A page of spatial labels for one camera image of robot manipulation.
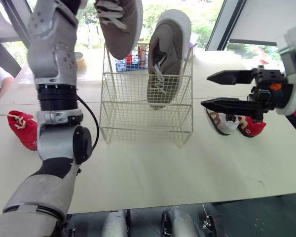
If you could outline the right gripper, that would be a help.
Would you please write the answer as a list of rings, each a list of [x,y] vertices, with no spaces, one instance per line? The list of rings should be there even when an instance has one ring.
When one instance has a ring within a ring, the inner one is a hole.
[[[221,85],[256,85],[247,96],[247,101],[237,98],[215,98],[202,101],[206,109],[229,115],[249,116],[253,120],[263,120],[263,111],[284,108],[293,90],[293,85],[279,70],[265,69],[262,65],[252,70],[225,70],[212,74],[207,80]]]

